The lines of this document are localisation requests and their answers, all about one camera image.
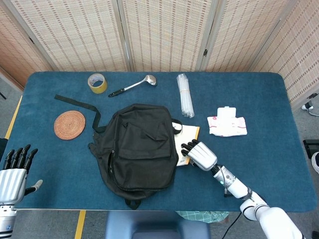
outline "woven screen panel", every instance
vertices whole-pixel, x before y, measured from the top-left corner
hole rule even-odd
[[[123,0],[136,71],[194,71],[211,0]]]
[[[247,71],[288,0],[228,0],[205,71]]]
[[[61,71],[126,71],[111,0],[13,0]]]
[[[1,7],[0,36],[0,66],[22,86],[33,72],[50,70]]]
[[[319,1],[298,1],[253,71],[281,74],[291,103],[319,84]]]

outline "tape roll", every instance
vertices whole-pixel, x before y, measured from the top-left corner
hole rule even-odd
[[[98,81],[101,81],[102,84],[100,84],[99,86],[94,86],[94,83]],[[88,78],[88,85],[95,94],[100,94],[105,92],[108,83],[106,82],[102,74],[93,74]]]

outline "blue table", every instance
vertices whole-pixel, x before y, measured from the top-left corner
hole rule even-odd
[[[95,113],[55,100],[55,94],[95,105],[102,115],[100,125],[106,125],[116,111],[133,103],[163,105],[183,124],[200,126],[199,140],[214,151],[218,162],[263,195],[269,205],[290,212],[316,207],[315,191],[280,75],[189,72],[186,75],[195,111],[195,117],[189,119],[181,115],[178,72],[153,72],[157,87],[142,84],[113,98],[107,95],[143,79],[147,73],[104,72],[109,87],[99,95],[87,85],[91,74],[38,72],[29,77],[5,154],[28,143],[37,147],[39,152],[27,183],[29,186],[43,179],[43,185],[25,197],[20,208],[129,209],[124,199],[104,185],[96,159],[87,148],[93,141]],[[208,133],[207,117],[215,116],[217,108],[223,106],[236,107],[237,116],[245,118],[246,136],[217,137]],[[76,139],[64,141],[54,134],[53,124],[69,110],[82,112],[86,127]],[[210,172],[181,166],[173,185],[143,200],[139,210],[238,211],[241,203],[224,198],[223,188]]]

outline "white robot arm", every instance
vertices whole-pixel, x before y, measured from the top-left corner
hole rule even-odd
[[[15,204],[19,203],[24,196],[35,192],[42,184],[39,180],[30,188],[25,188],[26,178],[34,155],[34,149],[26,157],[30,144],[19,148],[16,152],[11,150],[6,156],[3,169],[0,171],[0,238],[10,238],[16,216]]]
[[[252,221],[259,221],[268,239],[304,239],[293,221],[281,208],[271,208],[254,191],[245,186],[226,167],[217,164],[216,155],[203,143],[196,139],[182,144],[181,152],[188,155],[193,162],[204,171],[211,171],[215,179],[235,198],[244,202],[240,206],[243,215]]]

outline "rattan coaster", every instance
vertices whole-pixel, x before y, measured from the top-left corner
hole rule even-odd
[[[70,140],[79,136],[85,127],[85,118],[78,111],[67,111],[54,122],[54,132],[60,139]]]

